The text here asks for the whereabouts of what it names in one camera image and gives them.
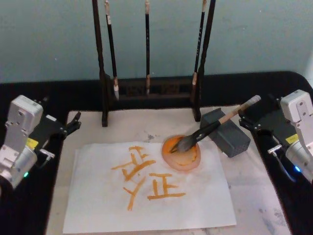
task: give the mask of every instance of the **yellow label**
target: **yellow label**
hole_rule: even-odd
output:
[[[293,136],[290,136],[286,139],[286,141],[289,143],[289,144],[292,144],[294,142],[296,142],[297,140],[299,139],[298,137],[298,134],[295,134]]]
[[[26,145],[28,147],[30,147],[31,149],[34,149],[38,145],[38,141],[35,141],[35,140],[31,139],[31,138],[28,138],[27,142],[26,142]]]

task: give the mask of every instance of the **blue led light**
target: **blue led light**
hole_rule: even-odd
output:
[[[297,166],[295,166],[294,169],[295,169],[296,171],[298,171],[298,172],[301,172],[301,169],[300,169],[299,167],[297,167]]]

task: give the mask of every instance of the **orange chinese character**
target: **orange chinese character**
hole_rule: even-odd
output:
[[[136,188],[134,189],[134,191],[130,191],[129,189],[123,187],[123,189],[128,192],[131,195],[131,198],[129,200],[129,204],[127,207],[127,210],[131,211],[133,209],[133,204],[134,204],[134,199],[136,197],[136,194],[138,193],[140,187],[142,186],[142,184],[145,182],[146,177],[144,177],[136,186]]]
[[[178,188],[178,186],[176,186],[176,185],[168,185],[167,184],[166,177],[171,177],[172,174],[150,173],[149,176],[156,176],[156,177],[162,178],[162,181],[163,181],[163,192],[164,192],[164,194],[159,195],[158,190],[157,190],[157,181],[153,180],[154,195],[153,196],[148,196],[147,198],[149,200],[166,198],[166,197],[182,197],[182,196],[184,196],[186,194],[184,192],[182,192],[182,193],[168,193],[168,190],[167,190],[168,188]]]
[[[130,147],[128,150],[129,151],[136,150],[137,153],[139,154],[141,160],[143,161],[143,159],[145,157],[147,157],[148,154],[142,154],[141,153],[142,149],[143,149],[143,147],[133,146],[133,147]],[[156,161],[154,161],[154,160],[148,160],[148,161],[145,161],[145,162],[143,161],[141,164],[138,164],[138,162],[137,162],[137,160],[135,158],[135,154],[134,153],[131,153],[131,158],[132,158],[131,162],[123,164],[123,165],[118,165],[118,166],[112,168],[112,170],[116,170],[118,168],[123,168],[123,167],[126,167],[128,165],[134,164],[135,167],[132,169],[132,171],[129,174],[127,173],[126,169],[122,169],[123,175],[125,176],[125,181],[129,181],[134,175],[136,175],[137,172],[139,172],[143,168],[156,163]]]

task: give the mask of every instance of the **light blue wall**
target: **light blue wall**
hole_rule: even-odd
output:
[[[105,70],[112,75],[103,2]],[[201,2],[151,0],[152,76],[192,74]],[[144,0],[110,3],[118,77],[144,77]],[[312,48],[312,0],[217,0],[205,72],[304,74]],[[91,0],[0,1],[0,82],[97,78]]]

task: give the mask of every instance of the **white paper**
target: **white paper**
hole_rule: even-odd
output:
[[[68,206],[63,232],[103,233],[144,230],[177,230],[235,225],[235,213],[219,153],[213,142],[200,144],[201,163],[189,172],[171,169],[161,156],[161,143],[128,142],[91,144],[76,151]],[[131,146],[141,146],[140,158]],[[118,165],[131,162],[134,154],[137,164],[154,160],[131,180],[125,182],[122,169],[129,174],[133,163],[118,169]],[[148,199],[153,196],[153,180],[158,195],[163,195],[163,178],[151,175],[172,174],[166,177],[169,194],[185,193],[180,197]],[[142,181],[131,211],[131,194]]]

